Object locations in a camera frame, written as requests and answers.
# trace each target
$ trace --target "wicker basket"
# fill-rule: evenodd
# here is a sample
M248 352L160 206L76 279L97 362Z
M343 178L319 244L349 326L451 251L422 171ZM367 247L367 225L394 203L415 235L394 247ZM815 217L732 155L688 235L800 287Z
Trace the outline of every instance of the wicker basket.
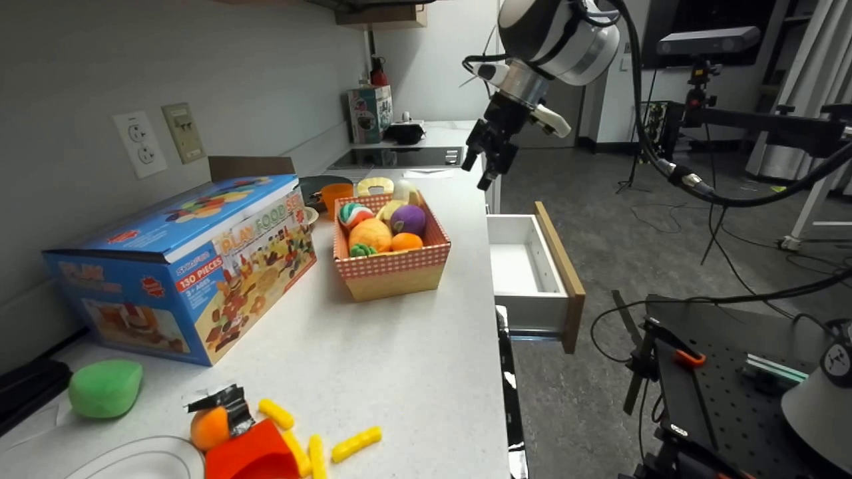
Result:
M378 209L383 209L391 197L370 195L354 201L378 214ZM435 290L443 282L451 240L433 217L429 203L423 209L429 222L422 251L349 256L347 231L337 222L333 260L354 300Z

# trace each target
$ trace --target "red toy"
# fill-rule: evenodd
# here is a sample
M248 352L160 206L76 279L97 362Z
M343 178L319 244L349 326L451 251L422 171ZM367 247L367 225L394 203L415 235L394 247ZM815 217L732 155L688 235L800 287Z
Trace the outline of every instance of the red toy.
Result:
M209 453L209 479L300 479L300 467L272 421Z

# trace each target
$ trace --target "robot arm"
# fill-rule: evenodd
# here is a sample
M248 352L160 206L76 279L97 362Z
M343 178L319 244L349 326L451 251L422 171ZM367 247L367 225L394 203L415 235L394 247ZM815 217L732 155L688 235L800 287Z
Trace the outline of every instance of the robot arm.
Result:
M486 151L481 189L509 174L518 135L527 121L566 138L571 125L542 98L551 81L586 85L599 77L618 54L618 13L606 13L594 0L506 0L498 16L506 65L466 66L493 83L486 117L469 135L465 171Z

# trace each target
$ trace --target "purple fruit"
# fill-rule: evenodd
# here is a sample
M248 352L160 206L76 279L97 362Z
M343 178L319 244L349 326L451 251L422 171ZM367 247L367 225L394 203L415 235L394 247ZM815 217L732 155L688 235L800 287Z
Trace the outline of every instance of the purple fruit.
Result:
M401 231L423 235L427 231L427 222L429 222L429 217L427 217L423 209L402 206L391 217L391 230L394 230L394 235L401 235Z

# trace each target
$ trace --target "colorful box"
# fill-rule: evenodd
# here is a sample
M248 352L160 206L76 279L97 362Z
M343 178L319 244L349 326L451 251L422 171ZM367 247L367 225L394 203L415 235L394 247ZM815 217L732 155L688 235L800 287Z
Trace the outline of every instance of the colorful box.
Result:
M377 214L391 201L391 195L370 195L354 201ZM445 274L445 264L451 258L451 240L445 238L443 226L429 211L429 203L423 203L423 209L429 217L423 247L406 254L349 256L347 231L337 222L338 231L333 244L333 260L354 300L438 290Z
M347 94L351 143L378 143L394 123L391 85L351 87Z
M101 344L214 366L318 260L297 177L206 183L47 251Z

